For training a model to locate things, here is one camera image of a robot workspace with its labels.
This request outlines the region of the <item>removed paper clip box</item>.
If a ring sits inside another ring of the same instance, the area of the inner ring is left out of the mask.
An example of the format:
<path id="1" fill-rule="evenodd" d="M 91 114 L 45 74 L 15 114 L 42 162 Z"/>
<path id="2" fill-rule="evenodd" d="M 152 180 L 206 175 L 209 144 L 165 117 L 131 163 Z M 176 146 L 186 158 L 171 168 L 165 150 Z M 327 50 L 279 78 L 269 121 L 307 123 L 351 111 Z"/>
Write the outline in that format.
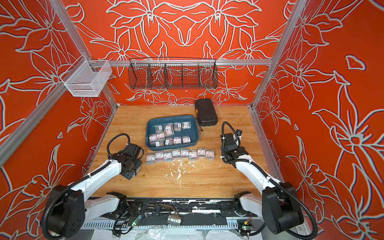
<path id="1" fill-rule="evenodd" d="M 181 158 L 181 152 L 180 149 L 174 149 L 172 150 L 172 159 L 173 160 L 179 160 Z"/>
<path id="2" fill-rule="evenodd" d="M 215 159 L 215 151 L 214 150 L 206 150 L 206 159 L 214 160 Z"/>
<path id="3" fill-rule="evenodd" d="M 155 162 L 160 163 L 163 161 L 164 161 L 164 152 L 163 151 L 155 152 Z"/>
<path id="4" fill-rule="evenodd" d="M 150 153 L 146 155 L 146 164 L 153 165 L 156 162 L 156 154 Z"/>
<path id="5" fill-rule="evenodd" d="M 180 149 L 181 152 L 181 158 L 182 159 L 188 159 L 189 158 L 189 149 L 188 148 L 182 148 Z"/>
<path id="6" fill-rule="evenodd" d="M 164 162 L 171 162 L 172 160 L 173 160 L 172 151 L 165 151 L 164 152 Z"/>
<path id="7" fill-rule="evenodd" d="M 198 148 L 198 158 L 199 159 L 205 159 L 206 158 L 206 152 L 207 152 L 207 149 L 206 148 Z"/>

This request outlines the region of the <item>blue plastic storage tray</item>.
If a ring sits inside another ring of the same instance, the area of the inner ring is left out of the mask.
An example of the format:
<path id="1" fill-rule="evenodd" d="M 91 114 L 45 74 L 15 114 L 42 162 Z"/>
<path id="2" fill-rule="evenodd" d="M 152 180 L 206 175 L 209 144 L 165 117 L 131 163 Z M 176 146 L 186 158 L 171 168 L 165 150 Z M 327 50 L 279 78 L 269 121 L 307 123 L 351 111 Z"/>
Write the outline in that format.
<path id="1" fill-rule="evenodd" d="M 183 130 L 182 122 L 191 122 L 190 129 Z M 173 138 L 189 136 L 191 142 L 187 144 L 173 144 Z M 175 149 L 178 147 L 192 147 L 200 139 L 198 124 L 192 115 L 179 115 L 162 118 L 154 118 L 147 122 L 146 146 L 152 151 Z"/>

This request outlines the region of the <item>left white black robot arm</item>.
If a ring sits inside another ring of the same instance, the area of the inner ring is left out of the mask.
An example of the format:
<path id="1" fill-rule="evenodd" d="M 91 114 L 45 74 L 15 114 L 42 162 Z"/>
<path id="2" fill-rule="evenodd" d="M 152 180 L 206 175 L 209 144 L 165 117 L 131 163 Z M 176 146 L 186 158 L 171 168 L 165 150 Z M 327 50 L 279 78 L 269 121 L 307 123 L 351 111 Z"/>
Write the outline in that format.
<path id="1" fill-rule="evenodd" d="M 58 185 L 50 192 L 40 225 L 48 240 L 71 238 L 83 226 L 98 217 L 128 221 L 136 207 L 127 203 L 127 197 L 118 192 L 109 192 L 104 197 L 92 200 L 91 196 L 112 178 L 121 175 L 127 180 L 135 177 L 141 168 L 144 149 L 130 142 L 126 133 L 113 139 L 126 137 L 128 142 L 117 153 L 107 151 L 108 159 L 94 171 L 67 185 Z"/>

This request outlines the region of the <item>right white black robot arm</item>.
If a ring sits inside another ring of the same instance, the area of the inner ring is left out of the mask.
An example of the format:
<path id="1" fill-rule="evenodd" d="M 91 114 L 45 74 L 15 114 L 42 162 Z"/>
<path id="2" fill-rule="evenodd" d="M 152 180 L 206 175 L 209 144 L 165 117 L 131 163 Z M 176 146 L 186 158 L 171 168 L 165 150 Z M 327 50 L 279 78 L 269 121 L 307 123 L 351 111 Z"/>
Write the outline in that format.
<path id="1" fill-rule="evenodd" d="M 242 131 L 235 130 L 228 122 L 222 123 L 221 159 L 242 172 L 262 194 L 259 200 L 251 193 L 241 193 L 235 201 L 241 213 L 253 213 L 263 221 L 263 226 L 273 234 L 282 232 L 300 239 L 313 240 L 318 235 L 318 224 L 309 208 L 298 198 L 289 182 L 281 182 L 260 167 L 241 145 Z M 304 223 L 308 216 L 312 231 L 307 235 L 292 229 Z"/>

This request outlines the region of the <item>black tool case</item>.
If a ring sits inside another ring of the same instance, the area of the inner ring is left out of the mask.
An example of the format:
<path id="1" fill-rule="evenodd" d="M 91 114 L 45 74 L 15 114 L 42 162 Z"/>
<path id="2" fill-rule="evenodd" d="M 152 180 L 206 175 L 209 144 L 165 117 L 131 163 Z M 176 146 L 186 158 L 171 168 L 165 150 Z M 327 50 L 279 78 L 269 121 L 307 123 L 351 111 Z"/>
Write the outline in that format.
<path id="1" fill-rule="evenodd" d="M 218 116 L 211 99 L 196 100 L 195 111 L 201 127 L 214 126 L 218 123 Z"/>

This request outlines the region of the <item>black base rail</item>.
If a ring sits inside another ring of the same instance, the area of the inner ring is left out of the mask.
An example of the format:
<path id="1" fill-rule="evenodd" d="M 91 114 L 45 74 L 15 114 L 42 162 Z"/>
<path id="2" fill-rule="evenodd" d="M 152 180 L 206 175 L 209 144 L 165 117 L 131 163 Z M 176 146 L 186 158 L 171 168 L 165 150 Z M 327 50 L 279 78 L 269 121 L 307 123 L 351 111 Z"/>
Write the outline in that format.
<path id="1" fill-rule="evenodd" d="M 202 198 L 127 198 L 117 210 L 102 215 L 103 218 L 133 223 L 139 215 L 136 227 L 168 226 L 169 215 L 181 217 L 181 227 L 230 227 L 248 221 L 261 225 L 263 222 L 253 213 L 244 212 L 234 199 Z"/>

